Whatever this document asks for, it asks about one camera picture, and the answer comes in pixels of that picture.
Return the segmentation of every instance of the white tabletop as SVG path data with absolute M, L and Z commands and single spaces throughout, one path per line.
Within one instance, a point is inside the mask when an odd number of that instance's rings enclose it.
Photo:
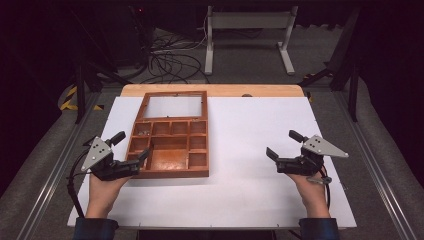
M 118 97 L 102 139 L 119 131 L 129 136 L 142 98 Z M 121 189 L 109 218 L 135 229 L 277 229 L 298 227 L 306 216 L 294 183 L 276 172 L 266 154 L 270 147 L 280 157 L 300 155 L 301 144 L 288 136 L 320 135 L 305 97 L 209 97 L 208 178 L 132 179 Z M 113 148 L 114 159 L 124 159 L 129 137 Z M 343 187 L 329 157 L 325 157 L 331 187 L 332 217 L 339 227 L 356 227 Z M 78 194 L 85 211 L 88 176 Z M 68 225 L 75 226 L 72 210 Z

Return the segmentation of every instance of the wooden box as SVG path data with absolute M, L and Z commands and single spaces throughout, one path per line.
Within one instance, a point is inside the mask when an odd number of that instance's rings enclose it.
M 126 159 L 137 159 L 146 148 L 149 156 L 134 178 L 208 177 L 207 93 L 146 93 Z

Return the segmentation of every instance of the dark sleeve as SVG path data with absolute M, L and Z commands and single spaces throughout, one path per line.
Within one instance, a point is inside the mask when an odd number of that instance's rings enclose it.
M 118 222 L 102 218 L 77 218 L 74 240 L 113 239 Z
M 303 218 L 299 225 L 303 240 L 340 239 L 335 218 Z

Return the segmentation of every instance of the wooden organizer tray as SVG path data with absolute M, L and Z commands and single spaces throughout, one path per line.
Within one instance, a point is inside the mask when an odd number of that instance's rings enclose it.
M 152 97 L 200 97 L 200 116 L 145 117 Z M 209 177 L 206 91 L 146 93 L 134 122 L 126 159 L 150 153 L 134 178 Z

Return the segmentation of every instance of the human hand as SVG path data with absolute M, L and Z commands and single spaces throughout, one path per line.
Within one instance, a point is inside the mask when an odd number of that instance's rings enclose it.
M 121 187 L 131 177 L 119 178 L 113 181 L 101 181 L 94 174 L 90 174 L 90 198 L 86 218 L 107 218 L 112 210 L 113 203 L 118 197 Z
M 306 207 L 308 218 L 330 218 L 325 200 L 325 187 L 319 183 L 309 182 L 306 176 L 287 174 L 295 183 L 303 205 Z M 318 172 L 314 178 L 321 178 Z

